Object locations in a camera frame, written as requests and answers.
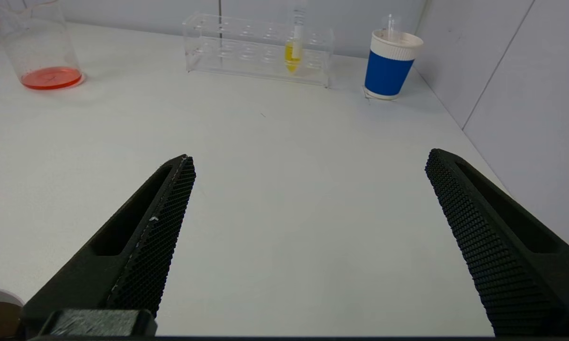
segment white wall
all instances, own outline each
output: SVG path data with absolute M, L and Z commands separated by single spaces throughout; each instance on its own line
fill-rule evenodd
M 532 1 L 430 2 L 414 66 L 458 125 L 465 125 Z
M 62 0 L 66 19 L 84 24 L 180 35 L 181 22 L 194 11 L 218 14 L 218 0 Z M 415 32 L 425 0 L 309 0 L 309 26 L 333 27 L 336 54 L 368 56 L 371 31 L 381 18 L 399 13 Z M 222 0 L 226 17 L 286 22 L 286 0 Z
M 509 192 L 569 244 L 569 0 L 536 0 L 465 132 Z
M 195 11 L 217 15 L 218 0 L 62 0 L 66 20 L 180 35 Z

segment yellow liquid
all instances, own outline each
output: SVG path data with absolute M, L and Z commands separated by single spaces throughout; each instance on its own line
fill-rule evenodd
M 284 62 L 289 72 L 294 73 L 301 61 L 301 58 L 293 58 L 293 41 L 288 41 L 284 46 Z

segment glass beaker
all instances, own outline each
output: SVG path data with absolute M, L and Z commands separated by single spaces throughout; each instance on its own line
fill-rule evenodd
M 59 0 L 0 0 L 0 36 L 21 84 L 49 90 L 81 81 Z

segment white object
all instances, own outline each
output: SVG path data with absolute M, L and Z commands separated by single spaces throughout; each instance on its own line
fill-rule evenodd
M 293 8 L 293 52 L 291 57 L 300 59 L 302 57 L 303 45 L 303 25 L 306 17 L 307 0 L 295 0 Z
M 29 300 L 188 153 L 159 334 L 492 336 L 424 166 L 440 147 L 498 181 L 417 72 L 369 103 L 362 58 L 335 56 L 325 90 L 187 73 L 178 36 L 68 26 L 89 76 L 73 89 L 26 90 L 0 48 L 0 288 Z

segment clear acrylic rack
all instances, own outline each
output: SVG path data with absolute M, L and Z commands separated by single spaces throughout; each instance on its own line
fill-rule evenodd
M 334 38 L 331 29 L 304 26 L 303 54 L 292 73 L 285 46 L 293 26 L 196 13 L 183 23 L 187 71 L 233 75 L 329 86 Z

